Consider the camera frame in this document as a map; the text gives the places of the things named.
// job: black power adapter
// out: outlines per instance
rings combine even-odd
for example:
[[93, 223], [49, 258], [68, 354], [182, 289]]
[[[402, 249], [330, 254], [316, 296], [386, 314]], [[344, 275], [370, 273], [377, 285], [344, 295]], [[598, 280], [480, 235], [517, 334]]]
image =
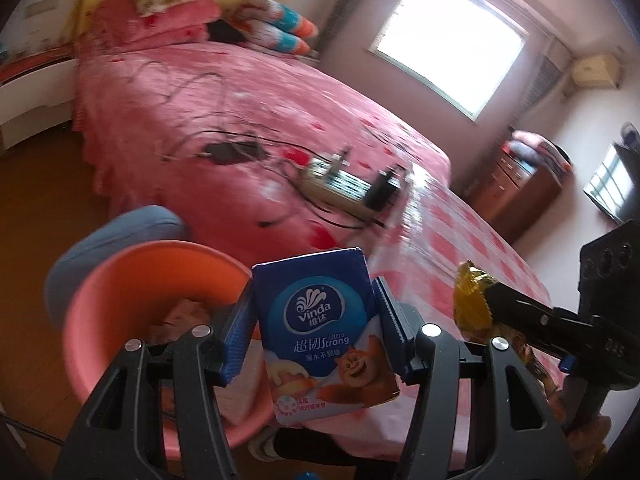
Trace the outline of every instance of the black power adapter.
[[200, 156], [207, 157], [213, 164], [228, 166], [263, 160], [268, 154], [257, 140], [240, 140], [212, 142], [204, 146]]
[[386, 171], [380, 171], [362, 201], [367, 208], [380, 212], [399, 192], [400, 181], [396, 176], [396, 172], [389, 168]]

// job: bed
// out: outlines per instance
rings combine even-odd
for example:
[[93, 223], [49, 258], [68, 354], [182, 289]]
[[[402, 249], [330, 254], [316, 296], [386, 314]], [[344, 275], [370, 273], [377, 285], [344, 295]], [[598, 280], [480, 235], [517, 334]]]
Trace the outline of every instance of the bed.
[[[100, 0], [82, 0], [78, 31]], [[221, 0], [222, 7], [233, 0]], [[460, 336], [452, 285], [471, 259], [543, 303], [548, 293], [526, 263], [448, 189], [447, 156], [375, 102], [295, 59], [235, 45], [193, 43], [84, 56], [75, 127], [94, 189], [113, 214], [160, 204], [181, 216], [194, 240], [247, 266], [317, 250], [360, 246], [370, 272], [400, 301]], [[208, 142], [258, 140], [268, 158], [216, 166], [198, 156]], [[300, 167], [351, 146], [349, 171], [371, 181], [406, 170], [402, 194], [380, 224], [301, 196]], [[417, 390], [393, 402], [308, 424], [347, 452], [396, 460]], [[452, 466], [462, 466], [468, 394], [461, 389]]]

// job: tissue pack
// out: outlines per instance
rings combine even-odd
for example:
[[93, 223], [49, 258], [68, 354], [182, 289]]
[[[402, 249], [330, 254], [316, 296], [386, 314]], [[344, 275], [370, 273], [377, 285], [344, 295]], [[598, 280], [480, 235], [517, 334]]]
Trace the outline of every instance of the tissue pack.
[[360, 249], [288, 258], [252, 271], [279, 423], [338, 415], [398, 396]]

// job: wooden dresser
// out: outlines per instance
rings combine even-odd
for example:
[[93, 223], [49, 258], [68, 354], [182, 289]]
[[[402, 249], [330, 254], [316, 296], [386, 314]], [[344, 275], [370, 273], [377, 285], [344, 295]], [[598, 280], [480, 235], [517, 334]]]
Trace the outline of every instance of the wooden dresser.
[[468, 199], [469, 205], [513, 244], [562, 191], [546, 168], [534, 168], [500, 150], [491, 171]]

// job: window frame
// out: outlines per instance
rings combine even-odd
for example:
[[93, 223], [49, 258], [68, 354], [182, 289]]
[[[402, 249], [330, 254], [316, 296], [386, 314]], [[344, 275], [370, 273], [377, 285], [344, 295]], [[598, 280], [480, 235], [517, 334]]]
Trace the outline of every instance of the window frame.
[[457, 102], [452, 96], [447, 94], [444, 90], [442, 90], [439, 86], [437, 86], [436, 84], [431, 82], [425, 76], [423, 76], [421, 74], [418, 74], [415, 70], [412, 70], [407, 65], [403, 64], [402, 62], [398, 61], [397, 59], [395, 59], [395, 58], [393, 58], [391, 56], [388, 56], [384, 52], [381, 52], [381, 51], [378, 50], [378, 45], [380, 44], [380, 41], [383, 39], [384, 35], [386, 34], [386, 32], [387, 32], [387, 30], [389, 28], [390, 22], [393, 19], [393, 17], [396, 15], [396, 13], [397, 13], [396, 11], [398, 10], [398, 7], [399, 7], [400, 3], [402, 2], [402, 0], [398, 0], [398, 2], [395, 4], [391, 14], [389, 14], [387, 19], [385, 20], [384, 25], [382, 26], [380, 31], [376, 34], [376, 37], [374, 38], [373, 42], [371, 43], [371, 46], [367, 49], [367, 51], [372, 53], [374, 56], [377, 56], [380, 59], [382, 59], [382, 60], [394, 65], [396, 68], [399, 68], [400, 70], [402, 70], [403, 72], [405, 72], [409, 76], [411, 76], [414, 79], [418, 80], [420, 83], [425, 85], [427, 88], [430, 88], [432, 91], [436, 92], [436, 94], [438, 94], [440, 97], [442, 97], [444, 100], [446, 100], [451, 105], [456, 107], [460, 112], [462, 112], [464, 115], [466, 115], [466, 117], [471, 119], [473, 122], [476, 122], [476, 120], [478, 119], [480, 114], [485, 110], [485, 108], [486, 108], [487, 104], [489, 103], [489, 101], [494, 97], [498, 87], [501, 85], [501, 83], [507, 77], [507, 74], [512, 69], [512, 67], [515, 64], [515, 62], [518, 59], [518, 57], [520, 57], [520, 55], [522, 54], [522, 52], [524, 50], [524, 47], [525, 47], [525, 44], [527, 43], [527, 39], [530, 36], [530, 32], [528, 30], [526, 30], [525, 27], [523, 27], [518, 22], [516, 22], [513, 18], [511, 18], [506, 13], [502, 12], [501, 10], [499, 10], [497, 7], [493, 6], [488, 1], [486, 1], [486, 0], [469, 0], [469, 1], [472, 2], [473, 4], [477, 5], [478, 7], [481, 7], [481, 9], [488, 10], [490, 13], [492, 13], [494, 16], [496, 16], [498, 19], [500, 19], [502, 22], [504, 22], [509, 28], [511, 28], [511, 30], [516, 32], [522, 38], [522, 47], [520, 49], [520, 52], [518, 53], [518, 56], [516, 56], [516, 59], [514, 59], [513, 63], [511, 64], [511, 66], [509, 67], [507, 72], [504, 73], [504, 75], [502, 76], [502, 78], [500, 79], [498, 84], [493, 89], [491, 95], [489, 95], [488, 99], [482, 104], [482, 106], [479, 108], [479, 110], [476, 113], [472, 113], [471, 111], [467, 110], [465, 107], [463, 107], [463, 105], [461, 105], [459, 102]]

